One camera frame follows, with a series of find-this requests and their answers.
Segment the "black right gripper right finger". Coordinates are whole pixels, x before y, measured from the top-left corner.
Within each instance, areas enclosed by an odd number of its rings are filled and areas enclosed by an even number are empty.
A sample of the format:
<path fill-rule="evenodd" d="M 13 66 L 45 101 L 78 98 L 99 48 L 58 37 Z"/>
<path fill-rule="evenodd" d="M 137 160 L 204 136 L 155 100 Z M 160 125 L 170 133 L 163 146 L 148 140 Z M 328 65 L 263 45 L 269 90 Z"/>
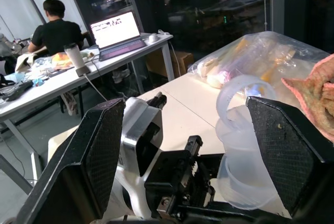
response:
<path fill-rule="evenodd" d="M 334 144 L 296 107 L 248 97 L 262 160 L 293 218 L 334 218 Z"/>

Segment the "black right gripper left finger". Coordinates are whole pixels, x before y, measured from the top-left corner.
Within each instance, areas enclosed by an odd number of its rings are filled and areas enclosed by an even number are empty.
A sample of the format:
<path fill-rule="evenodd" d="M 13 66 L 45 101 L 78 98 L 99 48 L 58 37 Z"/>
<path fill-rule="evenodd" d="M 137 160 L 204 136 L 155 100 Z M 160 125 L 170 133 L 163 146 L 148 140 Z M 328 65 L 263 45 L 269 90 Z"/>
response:
<path fill-rule="evenodd" d="M 120 153 L 124 99 L 86 112 L 56 150 L 16 224 L 90 224 L 105 213 Z"/>

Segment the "stack of clear plastic cups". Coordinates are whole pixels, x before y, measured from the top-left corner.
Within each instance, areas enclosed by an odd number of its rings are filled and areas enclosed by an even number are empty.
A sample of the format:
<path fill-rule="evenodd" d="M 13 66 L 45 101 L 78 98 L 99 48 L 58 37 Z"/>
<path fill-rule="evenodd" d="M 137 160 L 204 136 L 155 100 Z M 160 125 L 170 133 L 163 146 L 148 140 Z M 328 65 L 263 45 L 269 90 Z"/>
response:
<path fill-rule="evenodd" d="M 224 200 L 236 208 L 281 214 L 283 206 L 262 160 L 250 112 L 245 104 L 228 108 L 244 88 L 256 89 L 252 96 L 276 97 L 268 83 L 251 75 L 232 78 L 222 87 L 216 100 L 216 135 L 225 153 L 217 175 L 218 189 Z"/>

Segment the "pink cloth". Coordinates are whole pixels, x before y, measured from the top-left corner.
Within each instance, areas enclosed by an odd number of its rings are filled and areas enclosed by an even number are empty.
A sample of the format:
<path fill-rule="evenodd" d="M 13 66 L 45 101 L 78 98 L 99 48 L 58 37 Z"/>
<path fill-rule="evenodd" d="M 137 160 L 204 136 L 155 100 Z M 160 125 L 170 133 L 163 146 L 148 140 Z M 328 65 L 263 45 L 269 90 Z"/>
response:
<path fill-rule="evenodd" d="M 306 79 L 282 78 L 309 121 L 334 143 L 334 54 L 316 63 Z"/>

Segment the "white desk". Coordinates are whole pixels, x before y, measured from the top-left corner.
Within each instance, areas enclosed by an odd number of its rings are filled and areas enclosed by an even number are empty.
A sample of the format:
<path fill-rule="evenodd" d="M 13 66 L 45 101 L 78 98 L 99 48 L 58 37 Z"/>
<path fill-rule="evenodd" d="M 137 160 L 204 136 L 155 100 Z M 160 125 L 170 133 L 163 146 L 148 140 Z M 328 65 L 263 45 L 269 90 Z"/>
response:
<path fill-rule="evenodd" d="M 158 34 L 157 41 L 149 43 L 146 40 L 145 42 L 147 43 L 147 46 L 141 49 L 134 50 L 132 52 L 108 59 L 106 61 L 98 61 L 96 63 L 90 62 L 88 63 L 88 67 L 91 73 L 89 73 L 87 77 L 90 80 L 93 80 L 97 78 L 100 74 L 102 75 L 109 73 L 127 63 L 131 63 L 136 76 L 139 93 L 143 94 L 144 89 L 142 86 L 142 80 L 140 78 L 139 72 L 137 72 L 135 60 L 155 50 L 161 49 L 168 80 L 172 81 L 174 79 L 174 73 L 172 67 L 172 58 L 169 50 L 169 40 L 171 40 L 172 38 L 173 35 L 171 34 Z M 0 122 L 3 122 L 9 128 L 13 135 L 16 136 L 16 138 L 30 154 L 32 174 L 34 180 L 37 180 L 42 173 L 42 165 L 39 160 L 39 155 L 30 145 L 30 143 L 25 139 L 19 129 L 14 125 L 11 119 L 15 116 L 27 112 L 28 110 L 38 106 L 41 103 L 44 103 L 50 99 L 60 96 L 65 92 L 84 85 L 87 82 L 88 80 L 86 77 L 78 77 L 76 71 L 74 69 L 70 69 L 64 73 L 50 78 L 42 86 L 28 90 L 19 99 L 13 102 L 6 102 L 5 104 L 3 104 L 2 107 L 0 107 Z"/>

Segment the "black threaded bolt fitting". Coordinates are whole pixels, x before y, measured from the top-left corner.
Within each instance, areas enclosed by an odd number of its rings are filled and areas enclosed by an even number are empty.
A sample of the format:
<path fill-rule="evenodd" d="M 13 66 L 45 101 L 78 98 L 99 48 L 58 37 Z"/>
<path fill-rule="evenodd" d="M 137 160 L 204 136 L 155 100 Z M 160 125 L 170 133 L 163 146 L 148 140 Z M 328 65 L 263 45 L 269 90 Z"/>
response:
<path fill-rule="evenodd" d="M 151 107 L 163 109 L 167 103 L 167 96 L 162 92 L 158 92 L 152 99 L 147 101 L 147 104 Z"/>

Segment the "black device on desk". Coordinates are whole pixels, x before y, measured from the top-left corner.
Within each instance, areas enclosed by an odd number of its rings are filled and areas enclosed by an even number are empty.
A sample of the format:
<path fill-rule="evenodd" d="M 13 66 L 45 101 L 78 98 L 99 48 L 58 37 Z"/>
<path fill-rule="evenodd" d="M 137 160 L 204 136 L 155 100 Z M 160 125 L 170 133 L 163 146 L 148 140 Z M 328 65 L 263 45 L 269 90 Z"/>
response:
<path fill-rule="evenodd" d="M 14 101 L 20 98 L 25 92 L 33 87 L 31 80 L 14 84 L 3 89 L 0 89 L 0 99 L 3 101 Z"/>

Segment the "orange snack bag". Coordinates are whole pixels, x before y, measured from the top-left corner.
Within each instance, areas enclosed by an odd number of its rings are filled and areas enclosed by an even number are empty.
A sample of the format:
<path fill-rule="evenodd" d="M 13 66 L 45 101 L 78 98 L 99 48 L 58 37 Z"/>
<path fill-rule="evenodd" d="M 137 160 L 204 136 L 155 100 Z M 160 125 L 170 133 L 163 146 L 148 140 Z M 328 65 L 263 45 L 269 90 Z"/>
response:
<path fill-rule="evenodd" d="M 52 66 L 56 70 L 63 70 L 73 67 L 73 64 L 66 53 L 57 53 L 52 56 Z"/>

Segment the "clear plastic bag with items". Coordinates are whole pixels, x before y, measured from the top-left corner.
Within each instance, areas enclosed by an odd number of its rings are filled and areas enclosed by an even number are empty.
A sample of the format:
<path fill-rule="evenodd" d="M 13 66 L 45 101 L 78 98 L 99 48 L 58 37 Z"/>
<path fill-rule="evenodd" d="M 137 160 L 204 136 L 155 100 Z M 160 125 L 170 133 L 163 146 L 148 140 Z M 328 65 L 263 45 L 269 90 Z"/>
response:
<path fill-rule="evenodd" d="M 314 65 L 329 53 L 282 34 L 264 31 L 246 34 L 208 54 L 188 68 L 196 79 L 221 89 L 240 75 L 252 75 L 269 83 L 277 100 L 299 108 L 282 78 L 305 79 Z"/>

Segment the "white tumbler with dark lid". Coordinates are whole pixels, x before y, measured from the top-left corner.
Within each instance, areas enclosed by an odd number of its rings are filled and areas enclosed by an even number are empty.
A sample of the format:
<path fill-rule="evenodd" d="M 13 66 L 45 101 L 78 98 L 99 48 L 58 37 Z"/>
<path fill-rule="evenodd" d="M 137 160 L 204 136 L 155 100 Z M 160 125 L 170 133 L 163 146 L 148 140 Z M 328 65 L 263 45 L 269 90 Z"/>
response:
<path fill-rule="evenodd" d="M 85 76 L 90 73 L 90 69 L 85 65 L 83 58 L 80 54 L 80 49 L 77 44 L 71 43 L 64 46 L 66 55 L 71 60 L 76 73 L 79 77 Z"/>

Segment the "cardboard box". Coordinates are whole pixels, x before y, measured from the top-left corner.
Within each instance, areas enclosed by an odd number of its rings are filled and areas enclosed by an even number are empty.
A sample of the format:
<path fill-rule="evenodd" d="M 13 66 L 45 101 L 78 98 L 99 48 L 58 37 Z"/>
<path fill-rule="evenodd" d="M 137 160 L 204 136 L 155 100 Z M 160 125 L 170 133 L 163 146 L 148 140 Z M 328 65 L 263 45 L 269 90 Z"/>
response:
<path fill-rule="evenodd" d="M 170 51 L 173 66 L 174 77 L 185 75 L 188 68 L 194 64 L 194 55 L 188 52 Z M 146 57 L 146 66 L 148 71 L 167 77 L 165 63 L 161 50 L 149 53 Z"/>

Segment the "person in black shirt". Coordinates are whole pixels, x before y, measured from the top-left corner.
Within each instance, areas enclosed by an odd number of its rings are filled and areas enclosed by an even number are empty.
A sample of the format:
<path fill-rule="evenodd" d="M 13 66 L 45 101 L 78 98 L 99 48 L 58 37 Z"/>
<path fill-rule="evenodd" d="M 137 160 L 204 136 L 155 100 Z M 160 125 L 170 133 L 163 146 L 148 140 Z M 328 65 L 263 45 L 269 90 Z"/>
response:
<path fill-rule="evenodd" d="M 50 55 L 55 55 L 63 52 L 64 46 L 72 43 L 82 49 L 84 38 L 80 26 L 75 22 L 64 20 L 64 3 L 60 0 L 45 0 L 43 9 L 49 21 L 36 28 L 28 52 L 33 53 L 46 47 Z"/>

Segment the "open laptop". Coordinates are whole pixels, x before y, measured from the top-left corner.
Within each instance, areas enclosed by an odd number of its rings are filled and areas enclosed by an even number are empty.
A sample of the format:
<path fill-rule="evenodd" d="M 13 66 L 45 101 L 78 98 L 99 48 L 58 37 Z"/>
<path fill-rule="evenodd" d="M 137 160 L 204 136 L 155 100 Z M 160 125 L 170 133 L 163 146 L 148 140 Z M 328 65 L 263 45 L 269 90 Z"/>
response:
<path fill-rule="evenodd" d="M 132 11 L 92 23 L 90 30 L 99 48 L 100 62 L 146 46 Z"/>

